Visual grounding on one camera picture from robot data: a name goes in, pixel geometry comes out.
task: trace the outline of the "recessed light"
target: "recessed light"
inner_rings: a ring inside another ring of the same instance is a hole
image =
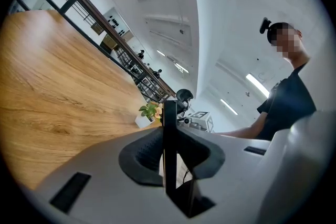
[[[156,50],[159,54],[165,56],[162,52],[160,52],[159,50]]]
[[[255,78],[252,74],[248,74],[246,78],[254,84],[267,98],[269,97],[269,91]]]
[[[176,65],[177,65],[178,67],[182,68],[185,72],[189,73],[188,70],[186,70],[184,67],[181,67],[178,63],[176,63]]]
[[[231,107],[228,105],[227,102],[225,102],[223,99],[221,99],[222,103],[225,104],[235,115],[238,115],[238,113]]]

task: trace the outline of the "black t-shirt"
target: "black t-shirt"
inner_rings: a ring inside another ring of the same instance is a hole
[[[277,83],[268,99],[258,107],[259,113],[268,114],[264,128],[257,139],[271,141],[277,131],[289,129],[295,121],[316,110],[308,90],[298,75],[304,66],[296,68],[287,79]]]
[[[160,78],[160,73],[158,73],[156,71],[153,72],[153,75],[156,76],[157,79]]]

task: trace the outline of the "black slot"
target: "black slot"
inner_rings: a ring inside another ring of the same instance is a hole
[[[62,212],[68,213],[90,178],[90,175],[80,172],[75,173],[50,200],[50,204]]]
[[[256,148],[252,146],[248,146],[247,148],[244,149],[244,151],[252,152],[262,156],[264,156],[264,154],[266,153],[266,150],[262,150],[261,148]]]

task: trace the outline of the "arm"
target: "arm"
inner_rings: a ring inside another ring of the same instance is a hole
[[[227,133],[216,133],[220,135],[233,136],[238,138],[254,139],[262,131],[265,124],[267,113],[262,112],[257,120],[249,127]]]

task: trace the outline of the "man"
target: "man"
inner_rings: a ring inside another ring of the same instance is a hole
[[[144,54],[144,50],[141,50],[141,52],[138,54],[138,57],[142,60],[143,59],[143,54]]]
[[[157,79],[159,79],[159,78],[160,78],[160,73],[161,73],[161,72],[162,72],[162,70],[159,69],[157,72],[154,71],[154,72],[153,72],[153,75],[156,76]]]
[[[274,134],[290,128],[298,119],[316,108],[298,73],[309,61],[302,44],[302,33],[287,23],[276,23],[268,29],[267,39],[293,67],[291,75],[271,90],[269,98],[258,107],[259,118],[249,127],[221,135],[271,141]]]

